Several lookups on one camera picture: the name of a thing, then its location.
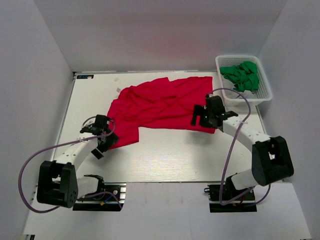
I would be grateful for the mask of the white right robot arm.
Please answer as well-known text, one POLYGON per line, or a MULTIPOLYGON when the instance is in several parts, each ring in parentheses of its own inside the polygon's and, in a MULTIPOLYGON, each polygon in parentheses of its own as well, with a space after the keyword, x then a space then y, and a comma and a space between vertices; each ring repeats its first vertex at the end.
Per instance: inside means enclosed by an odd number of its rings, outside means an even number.
POLYGON ((287 141, 247 125, 237 113, 226 111, 219 96, 206 95, 204 106, 194 106, 191 125, 220 130, 251 152, 250 169, 225 178, 226 195, 233 200, 246 189, 267 186, 294 174, 287 141))

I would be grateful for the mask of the red t shirt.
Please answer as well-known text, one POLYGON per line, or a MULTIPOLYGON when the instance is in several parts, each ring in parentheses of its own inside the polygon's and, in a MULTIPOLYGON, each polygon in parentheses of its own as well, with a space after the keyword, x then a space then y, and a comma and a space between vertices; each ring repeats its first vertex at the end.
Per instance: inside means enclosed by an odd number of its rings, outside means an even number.
POLYGON ((194 106, 203 106, 205 95, 212 90, 211 76, 191 76, 173 81, 163 77, 122 89, 107 113, 115 122, 114 133, 119 138, 112 148, 139 142, 140 127, 214 134, 213 128, 191 125, 194 106))

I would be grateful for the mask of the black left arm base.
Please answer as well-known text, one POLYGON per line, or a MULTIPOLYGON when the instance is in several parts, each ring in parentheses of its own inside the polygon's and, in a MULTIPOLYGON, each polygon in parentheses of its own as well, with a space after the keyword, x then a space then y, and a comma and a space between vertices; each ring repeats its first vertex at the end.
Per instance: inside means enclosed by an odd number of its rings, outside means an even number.
POLYGON ((72 210, 80 212, 120 212, 126 199, 126 183, 105 183, 102 195, 80 198, 72 210))

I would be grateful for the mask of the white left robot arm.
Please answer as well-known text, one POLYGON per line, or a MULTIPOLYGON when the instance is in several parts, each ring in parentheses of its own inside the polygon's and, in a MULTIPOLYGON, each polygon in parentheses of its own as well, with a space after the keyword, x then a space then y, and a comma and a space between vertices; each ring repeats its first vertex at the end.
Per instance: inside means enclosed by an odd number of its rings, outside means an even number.
POLYGON ((37 201, 71 208, 79 198, 103 198, 106 193, 103 177, 95 174, 78 177, 77 170, 87 157, 92 155, 99 160, 118 142, 115 129, 114 120, 105 115, 96 115, 93 123, 83 124, 78 139, 69 143, 67 150, 40 165, 37 201))

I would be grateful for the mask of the white plastic basket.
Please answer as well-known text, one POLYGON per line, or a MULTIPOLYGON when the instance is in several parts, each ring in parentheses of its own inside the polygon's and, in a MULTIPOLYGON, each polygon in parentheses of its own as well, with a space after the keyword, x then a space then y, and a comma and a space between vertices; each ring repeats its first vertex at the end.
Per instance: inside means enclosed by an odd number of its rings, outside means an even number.
POLYGON ((273 98, 269 81, 260 60, 253 55, 219 55, 215 58, 224 103, 244 106, 242 94, 252 106, 273 98))

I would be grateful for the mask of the green t shirt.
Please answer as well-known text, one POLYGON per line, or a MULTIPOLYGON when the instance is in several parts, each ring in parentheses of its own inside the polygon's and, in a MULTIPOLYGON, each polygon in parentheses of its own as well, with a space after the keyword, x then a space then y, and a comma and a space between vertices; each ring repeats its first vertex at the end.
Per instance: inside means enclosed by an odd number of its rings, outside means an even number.
POLYGON ((253 93, 259 89, 258 67, 251 61, 244 61, 234 66, 223 66, 219 70, 225 79, 234 84, 238 92, 248 90, 253 93))

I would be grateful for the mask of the blue table label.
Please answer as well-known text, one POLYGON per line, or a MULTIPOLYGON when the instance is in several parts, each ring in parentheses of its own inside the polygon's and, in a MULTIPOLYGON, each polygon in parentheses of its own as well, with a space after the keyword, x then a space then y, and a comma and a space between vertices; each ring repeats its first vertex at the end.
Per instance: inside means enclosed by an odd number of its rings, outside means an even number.
POLYGON ((87 80, 87 79, 93 79, 94 75, 93 74, 82 74, 82 75, 77 75, 76 79, 81 79, 81 80, 87 80))

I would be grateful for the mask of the grey t shirt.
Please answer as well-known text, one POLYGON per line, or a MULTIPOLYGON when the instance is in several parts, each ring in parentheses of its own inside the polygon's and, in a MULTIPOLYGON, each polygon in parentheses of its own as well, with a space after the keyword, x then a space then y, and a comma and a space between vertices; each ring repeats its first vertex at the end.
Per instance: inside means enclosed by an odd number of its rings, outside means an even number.
MULTIPOLYGON (((229 81, 228 79, 223 78, 222 84, 223 84, 223 88, 233 89, 238 92, 238 90, 235 89, 234 84, 231 81, 229 81)), ((256 94, 254 92, 249 91, 249 90, 245 90, 244 92, 240 92, 240 93, 243 96, 245 96, 247 99, 254 99, 256 97, 256 94)), ((242 97, 238 93, 230 91, 230 90, 225 90, 225 95, 229 99, 242 99, 242 97)))

